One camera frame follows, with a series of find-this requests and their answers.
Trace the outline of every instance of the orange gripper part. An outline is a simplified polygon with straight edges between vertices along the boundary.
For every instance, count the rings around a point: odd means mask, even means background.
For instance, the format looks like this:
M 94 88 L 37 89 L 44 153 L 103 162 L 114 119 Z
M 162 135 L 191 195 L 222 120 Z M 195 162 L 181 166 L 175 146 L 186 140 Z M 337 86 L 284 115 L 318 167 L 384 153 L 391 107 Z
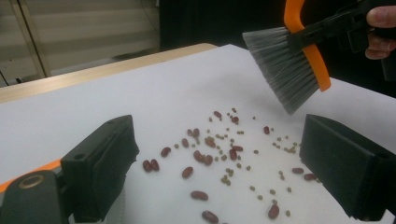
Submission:
M 50 162 L 50 163 L 48 163 L 46 165 L 43 165 L 41 167 L 38 167 L 37 169 L 35 169 L 35 170 L 33 170 L 33 171 L 29 172 L 29 173 L 36 172 L 36 171 L 42 171 L 42 170 L 53 170 L 53 169 L 55 169 L 55 168 L 57 168 L 59 166 L 61 166 L 61 160 L 56 160 L 56 161 L 52 161 L 52 162 Z M 12 181 L 14 181 L 15 179 L 8 180 L 6 183 L 1 184 L 0 185 L 0 193 L 6 191 L 8 185 L 11 184 Z
M 303 8 L 304 0 L 287 0 L 285 7 L 284 22 L 288 30 L 293 34 L 304 29 L 301 23 L 301 9 Z M 310 45 L 303 48 L 304 55 L 309 61 L 315 77 L 319 84 L 321 91 L 326 91 L 330 88 L 330 76 L 327 67 L 323 61 L 322 56 L 316 45 Z

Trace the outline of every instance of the white surface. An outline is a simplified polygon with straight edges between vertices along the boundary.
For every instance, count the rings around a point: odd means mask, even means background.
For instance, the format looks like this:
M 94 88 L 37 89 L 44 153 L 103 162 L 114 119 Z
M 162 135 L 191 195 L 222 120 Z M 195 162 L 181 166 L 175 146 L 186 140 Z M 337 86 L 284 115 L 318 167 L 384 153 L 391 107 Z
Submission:
M 233 107 L 241 120 L 238 126 L 226 118 Z M 208 121 L 214 118 L 214 110 L 223 114 L 222 122 Z M 300 159 L 275 149 L 272 143 L 279 136 L 282 148 L 299 143 L 304 116 L 310 113 L 342 122 L 394 150 L 395 111 L 395 99 L 333 80 L 328 91 L 317 92 L 294 116 L 288 116 L 248 51 L 225 46 L 1 104 L 0 182 L 61 158 L 103 122 L 132 114 L 140 154 L 126 181 L 125 223 L 206 223 L 201 218 L 204 210 L 216 213 L 219 223 L 358 223 L 345 215 L 319 183 L 293 175 L 290 169 L 302 166 Z M 263 134 L 265 125 L 275 131 Z M 205 146 L 207 129 L 212 136 L 227 133 L 233 137 L 236 145 L 245 148 L 240 163 L 251 165 L 251 171 L 238 170 L 230 160 L 206 167 L 193 159 L 194 148 L 174 149 L 192 128 L 201 130 L 202 144 L 197 148 L 213 156 L 219 152 Z M 228 152 L 229 139 L 216 142 Z M 172 152 L 163 159 L 160 151 L 167 146 Z M 142 161 L 154 158 L 161 171 L 145 173 Z M 184 180 L 181 172 L 188 165 L 194 167 L 194 174 Z M 230 187 L 219 181 L 227 167 L 235 171 Z M 285 181 L 279 179 L 279 170 Z M 256 191 L 248 189 L 251 185 Z M 286 187 L 291 187 L 292 193 L 287 193 Z M 191 199 L 194 189 L 206 191 L 209 201 Z M 275 189 L 276 195 L 269 189 Z M 262 201 L 256 198 L 259 194 Z M 266 211 L 274 198 L 281 211 L 276 220 L 270 220 Z M 291 211 L 291 217 L 285 216 L 286 210 Z M 380 223 L 392 220 L 386 213 Z

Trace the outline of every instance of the brush bristles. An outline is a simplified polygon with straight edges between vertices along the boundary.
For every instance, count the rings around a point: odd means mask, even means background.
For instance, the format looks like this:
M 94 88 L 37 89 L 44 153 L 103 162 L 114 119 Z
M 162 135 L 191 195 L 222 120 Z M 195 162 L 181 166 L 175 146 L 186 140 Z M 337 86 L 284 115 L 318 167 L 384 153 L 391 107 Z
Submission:
M 293 52 L 285 27 L 243 33 L 247 48 L 288 114 L 292 115 L 319 89 L 302 51 Z

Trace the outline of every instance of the finger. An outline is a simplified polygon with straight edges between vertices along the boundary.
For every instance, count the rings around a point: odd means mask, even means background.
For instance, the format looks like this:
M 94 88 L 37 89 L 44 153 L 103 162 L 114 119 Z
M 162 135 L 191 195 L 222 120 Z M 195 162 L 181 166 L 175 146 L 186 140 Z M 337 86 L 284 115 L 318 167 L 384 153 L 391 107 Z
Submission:
M 368 34 L 369 49 L 380 51 L 393 51 L 396 49 L 396 40 L 382 38 L 373 32 Z
M 390 55 L 390 51 L 381 51 L 374 49 L 367 49 L 365 51 L 366 57 L 372 60 L 384 59 Z
M 396 27 L 396 6 L 375 7 L 367 13 L 366 20 L 374 27 Z

